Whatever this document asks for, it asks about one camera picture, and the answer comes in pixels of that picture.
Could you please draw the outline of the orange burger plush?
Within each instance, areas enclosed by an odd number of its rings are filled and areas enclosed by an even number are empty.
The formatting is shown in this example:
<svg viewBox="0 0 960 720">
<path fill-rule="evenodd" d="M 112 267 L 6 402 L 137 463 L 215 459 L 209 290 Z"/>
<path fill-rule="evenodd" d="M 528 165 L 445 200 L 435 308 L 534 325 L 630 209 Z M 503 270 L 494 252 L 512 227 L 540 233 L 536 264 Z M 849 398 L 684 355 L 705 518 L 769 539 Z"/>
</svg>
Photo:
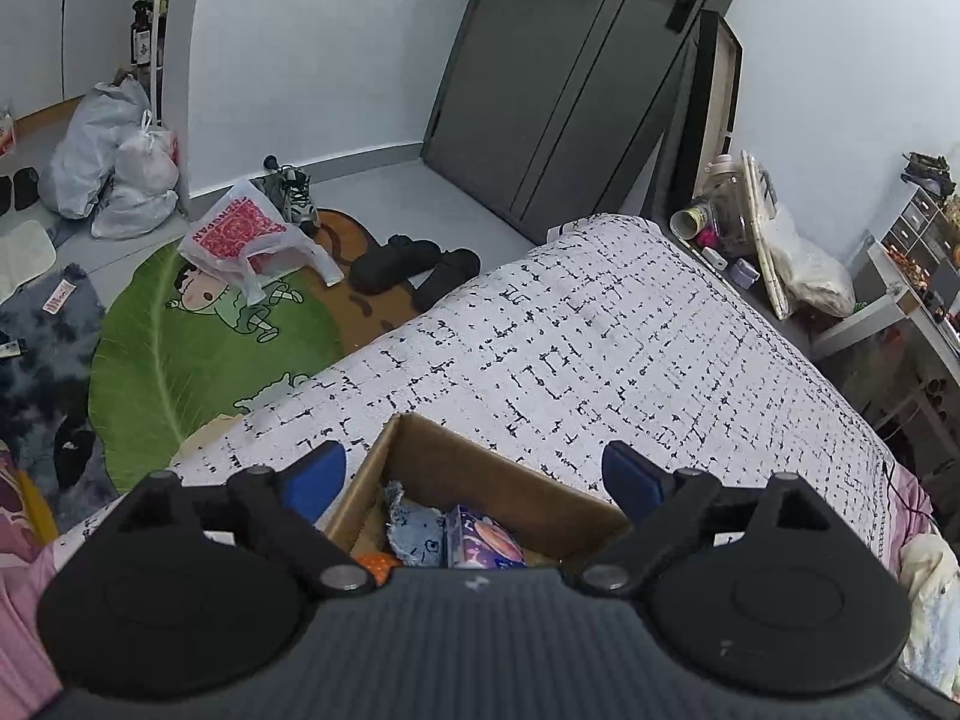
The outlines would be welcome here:
<svg viewBox="0 0 960 720">
<path fill-rule="evenodd" d="M 394 569 L 404 566 L 404 562 L 398 557 L 384 551 L 368 551 L 360 554 L 355 556 L 355 562 L 373 576 L 378 587 L 382 587 L 389 580 Z"/>
</svg>

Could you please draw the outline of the grey denim plush toy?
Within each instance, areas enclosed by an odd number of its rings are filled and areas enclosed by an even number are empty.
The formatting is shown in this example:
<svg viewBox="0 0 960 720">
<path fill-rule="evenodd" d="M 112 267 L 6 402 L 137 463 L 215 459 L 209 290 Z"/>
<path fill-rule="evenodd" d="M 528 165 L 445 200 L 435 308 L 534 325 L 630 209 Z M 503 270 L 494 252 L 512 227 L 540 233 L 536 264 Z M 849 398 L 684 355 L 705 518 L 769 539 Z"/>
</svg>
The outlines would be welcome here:
<svg viewBox="0 0 960 720">
<path fill-rule="evenodd" d="M 398 561 L 407 567 L 443 567 L 446 517 L 411 500 L 398 479 L 386 484 L 384 504 L 387 543 Z"/>
</svg>

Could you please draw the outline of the blue tissue pack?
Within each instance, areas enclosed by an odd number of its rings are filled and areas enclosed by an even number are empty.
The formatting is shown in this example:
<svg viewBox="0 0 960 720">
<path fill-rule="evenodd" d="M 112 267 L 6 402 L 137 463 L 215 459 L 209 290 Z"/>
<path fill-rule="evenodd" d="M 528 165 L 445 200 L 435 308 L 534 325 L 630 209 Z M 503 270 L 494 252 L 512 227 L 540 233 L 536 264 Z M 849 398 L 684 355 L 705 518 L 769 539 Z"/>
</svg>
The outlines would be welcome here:
<svg viewBox="0 0 960 720">
<path fill-rule="evenodd" d="M 465 505 L 456 505 L 444 517 L 446 566 L 449 569 L 517 569 L 526 567 L 524 551 L 494 522 Z"/>
</svg>

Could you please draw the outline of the brown cardboard box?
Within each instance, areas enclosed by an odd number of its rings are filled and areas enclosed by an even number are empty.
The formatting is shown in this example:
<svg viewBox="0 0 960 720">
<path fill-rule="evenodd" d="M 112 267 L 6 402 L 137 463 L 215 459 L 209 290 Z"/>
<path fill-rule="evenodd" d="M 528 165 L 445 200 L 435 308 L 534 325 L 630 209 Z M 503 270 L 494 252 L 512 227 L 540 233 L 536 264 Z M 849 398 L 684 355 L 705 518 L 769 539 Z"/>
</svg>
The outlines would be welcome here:
<svg viewBox="0 0 960 720">
<path fill-rule="evenodd" d="M 551 481 L 421 416 L 384 424 L 358 472 L 327 512 L 324 535 L 353 556 L 387 548 L 384 488 L 397 481 L 416 504 L 462 504 L 519 544 L 532 566 L 579 566 L 630 530 L 619 509 Z"/>
</svg>

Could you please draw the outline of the white black patterned blanket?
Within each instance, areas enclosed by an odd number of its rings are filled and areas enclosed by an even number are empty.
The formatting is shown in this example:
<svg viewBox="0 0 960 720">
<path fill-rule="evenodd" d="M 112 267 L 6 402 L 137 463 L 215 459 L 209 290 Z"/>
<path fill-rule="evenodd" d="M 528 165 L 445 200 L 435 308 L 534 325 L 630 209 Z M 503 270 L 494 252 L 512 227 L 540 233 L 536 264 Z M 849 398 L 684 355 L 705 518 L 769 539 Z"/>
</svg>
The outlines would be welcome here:
<svg viewBox="0 0 960 720">
<path fill-rule="evenodd" d="M 207 422 L 166 466 L 220 481 L 326 440 L 358 466 L 389 419 L 415 413 L 587 494 L 615 439 L 732 484 L 799 473 L 882 561 L 900 550 L 907 516 L 884 442 L 649 221 L 581 221 L 418 317 L 325 289 L 342 358 L 247 415 Z"/>
</svg>

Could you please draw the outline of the green leaf cartoon rug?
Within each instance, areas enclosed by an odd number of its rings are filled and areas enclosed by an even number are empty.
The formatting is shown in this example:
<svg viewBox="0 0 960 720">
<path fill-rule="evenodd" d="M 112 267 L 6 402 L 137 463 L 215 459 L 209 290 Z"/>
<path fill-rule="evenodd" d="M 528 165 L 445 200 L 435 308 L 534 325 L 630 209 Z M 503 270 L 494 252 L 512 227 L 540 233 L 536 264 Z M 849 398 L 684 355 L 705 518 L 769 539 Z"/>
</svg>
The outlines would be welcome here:
<svg viewBox="0 0 960 720">
<path fill-rule="evenodd" d="M 313 270 L 270 283 L 249 305 L 176 244 L 149 255 L 104 317 L 89 417 L 107 474 L 127 491 L 218 416 L 247 415 L 343 356 Z"/>
</svg>

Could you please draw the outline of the pink bed sheet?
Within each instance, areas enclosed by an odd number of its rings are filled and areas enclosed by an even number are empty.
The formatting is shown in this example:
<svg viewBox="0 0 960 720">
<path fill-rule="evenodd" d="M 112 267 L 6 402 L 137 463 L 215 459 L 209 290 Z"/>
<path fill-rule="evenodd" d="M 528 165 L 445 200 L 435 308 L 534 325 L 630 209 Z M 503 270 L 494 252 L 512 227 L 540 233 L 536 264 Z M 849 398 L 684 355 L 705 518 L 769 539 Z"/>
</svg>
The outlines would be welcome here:
<svg viewBox="0 0 960 720">
<path fill-rule="evenodd" d="M 29 718 L 62 689 L 36 628 L 59 530 L 46 500 L 2 445 L 0 691 L 3 718 Z"/>
</svg>

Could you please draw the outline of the cream tote bag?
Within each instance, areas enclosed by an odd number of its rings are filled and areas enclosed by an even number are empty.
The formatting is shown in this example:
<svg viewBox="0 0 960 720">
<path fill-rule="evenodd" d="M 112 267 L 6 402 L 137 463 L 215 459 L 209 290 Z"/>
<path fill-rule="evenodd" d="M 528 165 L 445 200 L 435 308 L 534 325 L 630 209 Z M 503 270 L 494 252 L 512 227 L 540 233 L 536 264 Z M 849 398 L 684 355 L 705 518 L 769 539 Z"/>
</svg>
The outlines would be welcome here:
<svg viewBox="0 0 960 720">
<path fill-rule="evenodd" d="M 748 151 L 740 153 L 750 234 L 773 314 L 784 322 L 799 304 L 846 319 L 856 294 L 846 266 L 803 238 L 789 208 L 776 196 L 770 174 Z"/>
</svg>

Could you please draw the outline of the white red plastic bag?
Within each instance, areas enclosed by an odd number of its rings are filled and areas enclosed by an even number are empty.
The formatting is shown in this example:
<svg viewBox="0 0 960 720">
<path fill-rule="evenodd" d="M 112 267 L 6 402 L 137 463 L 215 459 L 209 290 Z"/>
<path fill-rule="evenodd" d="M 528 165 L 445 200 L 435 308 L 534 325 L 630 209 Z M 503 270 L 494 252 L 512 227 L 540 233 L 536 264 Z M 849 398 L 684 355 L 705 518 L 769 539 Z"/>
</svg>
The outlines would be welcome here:
<svg viewBox="0 0 960 720">
<path fill-rule="evenodd" d="M 247 304 L 267 298 L 272 281 L 309 268 L 325 286 L 345 280 L 340 266 L 247 179 L 236 182 L 181 239 L 179 255 L 241 291 Z"/>
</svg>

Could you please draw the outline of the black slippers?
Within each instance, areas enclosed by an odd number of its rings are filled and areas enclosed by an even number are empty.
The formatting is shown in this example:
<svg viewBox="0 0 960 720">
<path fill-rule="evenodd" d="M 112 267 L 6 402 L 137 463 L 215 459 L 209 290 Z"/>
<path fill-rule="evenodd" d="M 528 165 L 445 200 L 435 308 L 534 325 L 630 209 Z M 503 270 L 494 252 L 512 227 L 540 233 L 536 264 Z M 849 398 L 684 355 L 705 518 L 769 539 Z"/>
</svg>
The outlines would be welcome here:
<svg viewBox="0 0 960 720">
<path fill-rule="evenodd" d="M 436 242 L 395 234 L 385 244 L 359 255 L 348 280 L 358 293 L 374 296 L 425 275 L 427 279 L 413 291 L 412 304 L 418 312 L 427 312 L 478 277 L 480 265 L 482 261 L 473 250 L 443 250 Z"/>
</svg>

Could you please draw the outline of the paper cup tube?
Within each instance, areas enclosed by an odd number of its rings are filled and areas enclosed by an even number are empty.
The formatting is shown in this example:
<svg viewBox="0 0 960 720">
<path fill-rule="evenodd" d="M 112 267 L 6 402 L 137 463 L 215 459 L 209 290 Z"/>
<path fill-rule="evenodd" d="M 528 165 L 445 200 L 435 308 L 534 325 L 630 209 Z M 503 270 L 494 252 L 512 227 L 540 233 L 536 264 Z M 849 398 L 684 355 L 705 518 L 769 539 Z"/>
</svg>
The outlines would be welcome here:
<svg viewBox="0 0 960 720">
<path fill-rule="evenodd" d="M 716 205 L 706 199 L 699 199 L 693 205 L 675 211 L 670 216 L 669 229 L 675 238 L 681 241 L 694 241 L 701 234 L 718 234 L 719 221 Z"/>
</svg>

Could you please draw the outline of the blue tie-dye rug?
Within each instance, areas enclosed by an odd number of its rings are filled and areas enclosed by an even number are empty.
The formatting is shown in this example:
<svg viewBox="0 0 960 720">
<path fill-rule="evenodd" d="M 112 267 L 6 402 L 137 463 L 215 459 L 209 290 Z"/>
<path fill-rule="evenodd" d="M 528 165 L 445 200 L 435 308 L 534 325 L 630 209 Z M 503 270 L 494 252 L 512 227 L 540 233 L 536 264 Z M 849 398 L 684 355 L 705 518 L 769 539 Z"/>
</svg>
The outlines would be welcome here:
<svg viewBox="0 0 960 720">
<path fill-rule="evenodd" d="M 96 289 L 75 263 L 2 304 L 2 341 L 20 348 L 2 361 L 2 440 L 62 533 L 117 497 L 88 411 L 103 319 Z"/>
</svg>

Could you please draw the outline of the pastel fluffy blanket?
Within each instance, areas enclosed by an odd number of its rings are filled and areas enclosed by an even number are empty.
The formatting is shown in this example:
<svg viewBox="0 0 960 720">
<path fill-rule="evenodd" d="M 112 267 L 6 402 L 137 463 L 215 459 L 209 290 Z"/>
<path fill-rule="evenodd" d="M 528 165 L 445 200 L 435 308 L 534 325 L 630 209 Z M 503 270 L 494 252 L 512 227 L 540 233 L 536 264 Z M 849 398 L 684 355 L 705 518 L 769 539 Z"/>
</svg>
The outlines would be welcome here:
<svg viewBox="0 0 960 720">
<path fill-rule="evenodd" d="M 937 532 L 921 533 L 900 551 L 898 582 L 910 602 L 910 633 L 900 663 L 958 700 L 958 559 Z"/>
</svg>

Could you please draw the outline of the white desk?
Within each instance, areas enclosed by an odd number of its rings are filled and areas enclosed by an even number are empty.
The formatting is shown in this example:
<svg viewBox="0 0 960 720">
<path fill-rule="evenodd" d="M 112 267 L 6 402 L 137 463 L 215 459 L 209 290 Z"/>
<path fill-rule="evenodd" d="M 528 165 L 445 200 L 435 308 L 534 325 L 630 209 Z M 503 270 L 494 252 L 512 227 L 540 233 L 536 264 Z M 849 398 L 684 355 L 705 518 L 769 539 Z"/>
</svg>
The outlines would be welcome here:
<svg viewBox="0 0 960 720">
<path fill-rule="evenodd" d="M 809 358 L 896 458 L 919 476 L 958 461 L 958 343 L 887 250 L 867 242 L 852 316 L 809 341 Z"/>
</svg>

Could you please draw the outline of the grey sneakers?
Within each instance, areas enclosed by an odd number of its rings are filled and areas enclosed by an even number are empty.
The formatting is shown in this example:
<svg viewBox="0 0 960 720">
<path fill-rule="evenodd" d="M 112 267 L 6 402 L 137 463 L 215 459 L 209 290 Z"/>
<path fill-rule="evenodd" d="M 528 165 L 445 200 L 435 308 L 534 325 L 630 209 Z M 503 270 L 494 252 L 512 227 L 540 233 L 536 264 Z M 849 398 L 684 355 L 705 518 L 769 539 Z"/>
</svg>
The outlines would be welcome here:
<svg viewBox="0 0 960 720">
<path fill-rule="evenodd" d="M 275 154 L 263 158 L 263 174 L 254 184 L 278 210 L 283 221 L 296 226 L 308 238 L 314 239 L 317 226 L 317 210 L 311 199 L 311 177 L 291 164 L 281 164 Z"/>
</svg>

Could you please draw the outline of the small drawer organizer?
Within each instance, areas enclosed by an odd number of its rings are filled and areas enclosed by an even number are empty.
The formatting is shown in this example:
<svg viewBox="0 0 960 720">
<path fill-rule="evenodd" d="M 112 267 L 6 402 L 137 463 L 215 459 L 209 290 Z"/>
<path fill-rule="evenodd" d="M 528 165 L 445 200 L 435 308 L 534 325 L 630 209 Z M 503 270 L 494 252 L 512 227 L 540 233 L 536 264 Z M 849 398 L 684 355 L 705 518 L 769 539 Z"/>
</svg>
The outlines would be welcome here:
<svg viewBox="0 0 960 720">
<path fill-rule="evenodd" d="M 900 182 L 895 210 L 882 247 L 911 288 L 928 288 L 942 263 L 958 271 L 958 226 L 944 215 L 944 200 L 921 185 Z"/>
</svg>

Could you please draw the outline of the white garbage bags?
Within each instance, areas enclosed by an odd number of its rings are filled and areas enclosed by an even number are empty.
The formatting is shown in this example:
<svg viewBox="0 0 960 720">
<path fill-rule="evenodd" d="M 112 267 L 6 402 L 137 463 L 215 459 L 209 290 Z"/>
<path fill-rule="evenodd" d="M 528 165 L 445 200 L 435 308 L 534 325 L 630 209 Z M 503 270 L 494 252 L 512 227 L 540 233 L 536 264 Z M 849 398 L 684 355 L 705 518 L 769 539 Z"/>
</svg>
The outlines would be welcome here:
<svg viewBox="0 0 960 720">
<path fill-rule="evenodd" d="M 139 238 L 176 210 L 176 137 L 161 127 L 137 78 L 99 83 L 76 106 L 39 177 L 39 199 L 86 221 L 96 239 Z"/>
</svg>

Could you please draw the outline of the black framed board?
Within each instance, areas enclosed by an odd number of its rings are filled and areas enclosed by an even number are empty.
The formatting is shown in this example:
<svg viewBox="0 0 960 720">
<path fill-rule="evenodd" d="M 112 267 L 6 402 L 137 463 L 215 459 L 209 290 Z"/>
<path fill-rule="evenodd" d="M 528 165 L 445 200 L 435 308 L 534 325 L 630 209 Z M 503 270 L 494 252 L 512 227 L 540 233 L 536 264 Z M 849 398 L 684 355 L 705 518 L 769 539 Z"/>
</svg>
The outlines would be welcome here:
<svg viewBox="0 0 960 720">
<path fill-rule="evenodd" d="M 643 216 L 664 229 L 698 195 L 708 166 L 729 151 L 742 57 L 742 44 L 724 16 L 703 10 L 686 43 L 674 112 L 644 197 Z"/>
</svg>

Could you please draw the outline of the dark grey door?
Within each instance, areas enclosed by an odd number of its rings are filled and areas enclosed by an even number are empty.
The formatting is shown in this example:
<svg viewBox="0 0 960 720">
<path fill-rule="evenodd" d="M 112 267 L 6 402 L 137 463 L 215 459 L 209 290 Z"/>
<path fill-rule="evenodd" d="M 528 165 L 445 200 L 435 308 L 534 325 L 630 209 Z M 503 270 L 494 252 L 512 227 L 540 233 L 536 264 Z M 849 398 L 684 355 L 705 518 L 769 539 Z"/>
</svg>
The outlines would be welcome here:
<svg viewBox="0 0 960 720">
<path fill-rule="evenodd" d="M 421 158 L 531 241 L 619 208 L 703 10 L 732 0 L 469 0 Z"/>
</svg>

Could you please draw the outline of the white kitchen cabinet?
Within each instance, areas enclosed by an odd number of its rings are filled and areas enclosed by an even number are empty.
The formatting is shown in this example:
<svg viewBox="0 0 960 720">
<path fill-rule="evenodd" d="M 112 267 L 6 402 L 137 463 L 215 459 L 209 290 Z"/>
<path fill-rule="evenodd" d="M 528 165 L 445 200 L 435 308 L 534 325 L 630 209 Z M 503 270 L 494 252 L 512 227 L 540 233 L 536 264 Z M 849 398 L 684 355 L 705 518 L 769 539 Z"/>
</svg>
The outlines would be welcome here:
<svg viewBox="0 0 960 720">
<path fill-rule="evenodd" d="M 127 68 L 138 1 L 2 0 L 2 109 L 23 119 Z"/>
</svg>

